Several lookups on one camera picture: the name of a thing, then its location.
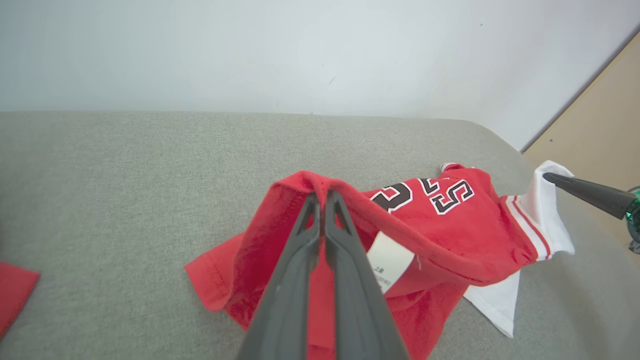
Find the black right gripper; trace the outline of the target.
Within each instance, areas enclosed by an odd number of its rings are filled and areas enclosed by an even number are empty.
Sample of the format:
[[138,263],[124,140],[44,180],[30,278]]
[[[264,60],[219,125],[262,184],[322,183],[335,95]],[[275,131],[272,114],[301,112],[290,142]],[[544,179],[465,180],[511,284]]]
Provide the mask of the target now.
[[628,250],[640,254],[640,187],[622,191],[610,186],[575,177],[546,172],[544,180],[572,196],[617,219],[626,217],[627,230],[631,237]]

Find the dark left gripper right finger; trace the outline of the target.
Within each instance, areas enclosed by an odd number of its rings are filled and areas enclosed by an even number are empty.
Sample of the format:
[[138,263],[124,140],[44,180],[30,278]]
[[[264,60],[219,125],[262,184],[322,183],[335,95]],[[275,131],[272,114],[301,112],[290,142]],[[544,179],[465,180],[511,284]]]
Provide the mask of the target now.
[[326,259],[334,278],[338,360],[409,360],[354,221],[338,191],[325,205]]

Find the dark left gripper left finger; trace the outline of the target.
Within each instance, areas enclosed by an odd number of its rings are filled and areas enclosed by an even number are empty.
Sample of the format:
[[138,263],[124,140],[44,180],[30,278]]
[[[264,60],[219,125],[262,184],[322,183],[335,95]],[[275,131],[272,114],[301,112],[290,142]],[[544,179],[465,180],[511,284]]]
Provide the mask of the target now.
[[317,267],[322,207],[309,194],[295,219],[237,358],[306,360],[310,275]]

